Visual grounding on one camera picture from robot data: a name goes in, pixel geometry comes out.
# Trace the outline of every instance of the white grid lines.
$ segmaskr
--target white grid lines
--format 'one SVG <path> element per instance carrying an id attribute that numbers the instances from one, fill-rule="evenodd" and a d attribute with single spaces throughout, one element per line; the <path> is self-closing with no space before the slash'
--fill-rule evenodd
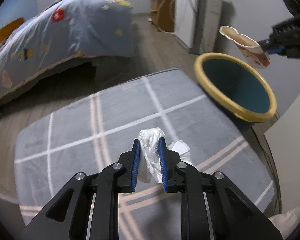
<path id="1" fill-rule="evenodd" d="M 52 153 L 55 153 L 55 152 L 58 152 L 58 151 L 61 151 L 61 150 L 64 150 L 64 149 L 68 149 L 70 147 L 73 147 L 73 146 L 76 146 L 76 145 L 79 145 L 79 144 L 83 144 L 83 143 L 92 141 L 92 140 L 100 138 L 100 137 L 103 137 L 103 136 L 106 136 L 106 135 L 109 135 L 109 134 L 112 134 L 112 133 L 115 133 L 115 132 L 127 129 L 129 127 L 132 127 L 132 126 L 138 125 L 140 123 L 149 121 L 149 120 L 157 118 L 159 116 L 161 116 L 161 117 L 165 116 L 165 114 L 167 114 L 167 113 L 170 113 L 170 112 L 175 111 L 177 109 L 180 109 L 182 107 L 185 107 L 185 106 L 188 106 L 190 104 L 193 104 L 193 103 L 195 103 L 195 102 L 197 102 L 197 101 L 199 101 L 199 100 L 201 100 L 201 99 L 203 99 L 205 97 L 206 97 L 205 95 L 198 96 L 198 97 L 193 98 L 191 100 L 188 100 L 188 101 L 186 101 L 184 103 L 178 104 L 176 106 L 172 106 L 172 107 L 164 109 L 164 110 L 162 110 L 162 111 L 160 111 L 158 113 L 151 114 L 149 116 L 143 117 L 143 118 L 138 119 L 136 121 L 124 124 L 122 126 L 119 126 L 119 127 L 113 128 L 113 129 L 110 129 L 108 131 L 100 132 L 98 134 L 94 134 L 94 135 L 89 136 L 87 138 L 80 139 L 80 140 L 77 140 L 77 141 L 74 141 L 74 142 L 71 142 L 71 143 L 68 143 L 68 144 L 64 144 L 64 145 L 55 147 L 53 149 L 50 149 L 49 152 L 50 152 L 50 154 L 52 154 Z M 172 137 L 172 135 L 173 135 L 173 133 L 175 133 L 175 131 L 174 131 L 174 129 L 173 129 L 173 127 L 172 127 L 172 125 L 171 125 L 171 123 L 170 123 L 169 120 L 168 120 L 168 124 L 167 125 L 170 126 L 170 129 L 168 129 L 168 132 L 171 134 L 171 137 Z M 44 152 L 41 152 L 41 153 L 33 154 L 31 156 L 24 157 L 24 158 L 21 158 L 21 159 L 16 159 L 14 161 L 14 163 L 18 164 L 18 163 L 26 162 L 26 161 L 29 161 L 29 160 L 32 160 L 32 159 L 35 159 L 35 158 L 38 158 L 38 157 L 41 157 L 41 156 L 45 156 L 47 154 L 48 154 L 48 150 L 44 151 Z"/>
<path id="2" fill-rule="evenodd" d="M 265 196 L 265 194 L 269 191 L 269 189 L 271 188 L 273 184 L 273 181 L 271 180 L 270 184 L 268 185 L 268 187 L 266 187 L 266 189 L 264 190 L 264 192 L 260 195 L 260 197 L 255 201 L 255 205 L 257 206 L 260 201 L 263 199 L 263 197 Z"/>
<path id="3" fill-rule="evenodd" d="M 174 130 L 170 120 L 168 119 L 168 117 L 166 116 L 166 113 L 163 112 L 163 108 L 160 104 L 160 101 L 157 97 L 157 95 L 155 94 L 154 90 L 152 89 L 150 83 L 149 83 L 149 80 L 147 77 L 142 77 L 142 81 L 144 82 L 145 86 L 146 86 L 146 89 L 154 103 L 154 106 L 155 108 L 157 109 L 157 111 L 159 112 L 160 114 L 160 117 L 162 118 L 163 122 L 164 122 L 164 125 L 165 127 L 167 128 L 171 138 L 172 138 L 172 141 L 178 141 L 178 136 L 177 136 L 177 133 L 176 131 Z"/>
<path id="4" fill-rule="evenodd" d="M 48 182 L 49 182 L 49 190 L 50 195 L 53 197 L 53 186 L 51 179 L 51 160 L 50 160 L 50 146 L 51 146 L 51 132 L 52 132 L 52 121 L 53 121 L 53 112 L 50 114 L 49 126 L 48 126 L 48 147 L 47 147 L 47 174 L 48 174 Z"/>

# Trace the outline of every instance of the white plastic bag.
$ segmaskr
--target white plastic bag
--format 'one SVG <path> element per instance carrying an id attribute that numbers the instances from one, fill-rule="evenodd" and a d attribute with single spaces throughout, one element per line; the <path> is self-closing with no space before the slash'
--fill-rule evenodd
<path id="1" fill-rule="evenodd" d="M 154 177 L 156 182 L 162 183 L 158 141 L 164 135 L 164 132 L 159 127 L 139 132 L 138 140 L 140 141 L 141 152 L 138 179 L 142 182 L 150 183 L 151 177 Z M 181 161 L 192 165 L 190 148 L 185 142 L 173 142 L 168 146 L 168 149 L 178 152 Z"/>
<path id="2" fill-rule="evenodd" d="M 234 42 L 242 55 L 248 61 L 249 65 L 253 68 L 265 69 L 270 65 L 268 53 L 263 51 L 255 40 L 238 33 L 235 28 L 229 26 L 221 26 L 219 32 L 228 40 Z"/>

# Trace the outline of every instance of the crumpled paper cup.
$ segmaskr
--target crumpled paper cup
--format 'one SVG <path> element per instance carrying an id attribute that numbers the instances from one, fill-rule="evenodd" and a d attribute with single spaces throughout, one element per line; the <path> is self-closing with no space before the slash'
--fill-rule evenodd
<path id="1" fill-rule="evenodd" d="M 265 69 L 270 65 L 268 53 L 264 52 L 255 40 L 229 26 L 221 26 L 219 32 L 234 42 L 251 67 Z"/>

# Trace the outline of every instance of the crumpled tissue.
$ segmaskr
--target crumpled tissue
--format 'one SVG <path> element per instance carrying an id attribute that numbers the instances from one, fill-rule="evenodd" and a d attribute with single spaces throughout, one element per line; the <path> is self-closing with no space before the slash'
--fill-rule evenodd
<path id="1" fill-rule="evenodd" d="M 159 158 L 159 139 L 165 134 L 159 128 L 141 130 L 138 135 L 140 141 L 140 162 L 138 180 L 150 183 L 151 177 L 155 181 L 162 183 L 160 158 Z M 168 146 L 169 150 L 179 153 L 182 162 L 191 163 L 190 148 L 184 141 L 176 141 Z"/>

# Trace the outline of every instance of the electrical cable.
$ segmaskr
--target electrical cable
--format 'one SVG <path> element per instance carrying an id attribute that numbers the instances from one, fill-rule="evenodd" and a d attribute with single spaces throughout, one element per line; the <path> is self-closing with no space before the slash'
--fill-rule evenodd
<path id="1" fill-rule="evenodd" d="M 200 1 L 198 2 L 198 10 L 196 10 L 194 8 L 192 0 L 188 0 L 188 1 L 189 1 L 189 4 L 190 4 L 190 7 L 193 10 L 193 12 L 195 14 L 195 17 L 196 17 L 196 25 L 195 25 L 195 31 L 194 31 L 194 38 L 195 38 L 197 36 L 198 26 L 203 26 L 203 24 L 200 22 L 200 18 L 199 18 L 199 6 L 200 6 L 199 4 L 200 4 Z M 201 39 L 201 42 L 200 42 L 200 47 L 202 48 L 203 53 L 206 53 L 205 44 L 204 44 L 204 37 L 203 37 L 202 33 L 200 33 L 200 35 L 202 35 L 202 39 Z"/>
<path id="2" fill-rule="evenodd" d="M 251 128 L 252 130 L 252 133 L 254 134 L 254 136 L 256 137 L 257 141 L 258 141 L 258 144 L 262 150 L 262 153 L 266 159 L 266 162 L 267 162 L 267 165 L 270 169 L 270 172 L 272 174 L 272 177 L 274 179 L 274 184 L 275 184 L 275 187 L 276 187 L 276 191 L 277 191 L 277 197 L 276 197 L 276 201 L 275 201 L 275 205 L 274 205 L 274 210 L 272 212 L 272 216 L 274 216 L 274 213 L 275 213 L 275 210 L 277 208 L 277 204 L 279 203 L 279 214 L 282 212 L 282 203 L 281 203 L 281 197 L 279 197 L 279 195 L 281 196 L 281 190 L 280 190 L 280 184 L 279 184 L 279 180 L 276 176 L 276 172 L 274 171 L 274 168 L 272 166 L 272 162 L 271 162 L 271 158 L 270 156 L 268 155 L 268 153 L 265 151 L 265 149 L 262 147 L 261 143 L 259 142 L 259 139 L 258 139 L 258 136 L 256 134 L 256 132 L 254 131 L 253 128 Z"/>
<path id="3" fill-rule="evenodd" d="M 186 3 L 183 2 L 182 5 L 183 5 L 183 10 L 182 10 L 183 11 L 183 16 L 179 17 L 178 23 L 175 22 L 175 25 L 174 25 L 175 30 L 179 30 L 180 29 L 180 25 L 181 25 L 181 23 L 183 23 L 183 21 L 185 19 L 185 15 L 186 15 Z"/>
<path id="4" fill-rule="evenodd" d="M 158 30 L 160 31 L 160 32 L 163 32 L 163 33 L 169 33 L 169 34 L 174 34 L 174 32 L 166 32 L 166 31 L 164 31 L 164 30 L 162 30 L 161 28 L 160 28 L 160 26 L 159 26 L 159 15 L 160 15 L 160 9 L 161 9 L 161 7 L 162 7 L 162 5 L 165 3 L 165 1 L 166 0 L 162 0 L 161 1 L 161 3 L 160 3 L 160 5 L 158 6 L 158 8 L 157 8 L 157 10 L 153 10 L 151 7 L 150 7 L 150 9 L 152 10 L 152 11 L 157 11 L 157 19 L 156 19 L 156 22 L 157 22 L 157 24 L 156 24 L 156 27 L 158 28 Z M 171 18 L 171 13 L 170 13 L 170 5 L 172 4 L 172 2 L 170 2 L 170 4 L 169 4 L 169 15 L 170 15 L 170 18 Z"/>
<path id="5" fill-rule="evenodd" d="M 172 6 L 171 5 L 173 4 L 174 1 L 175 0 L 171 0 L 169 3 L 169 16 L 170 16 L 171 21 L 173 21 L 173 22 L 174 22 L 174 18 L 172 17 Z"/>

